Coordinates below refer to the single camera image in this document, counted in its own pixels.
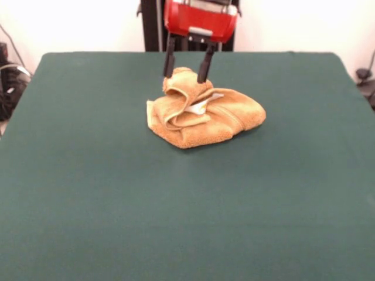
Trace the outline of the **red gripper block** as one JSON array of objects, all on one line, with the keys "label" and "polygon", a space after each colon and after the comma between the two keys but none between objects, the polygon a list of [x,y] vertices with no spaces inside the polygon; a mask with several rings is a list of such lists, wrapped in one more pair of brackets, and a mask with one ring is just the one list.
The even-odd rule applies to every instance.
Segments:
[{"label": "red gripper block", "polygon": [[237,6],[232,1],[166,1],[164,25],[168,30],[163,76],[171,78],[174,70],[175,36],[203,37],[211,42],[200,64],[197,82],[207,80],[216,43],[226,43],[233,35],[237,23]]}]

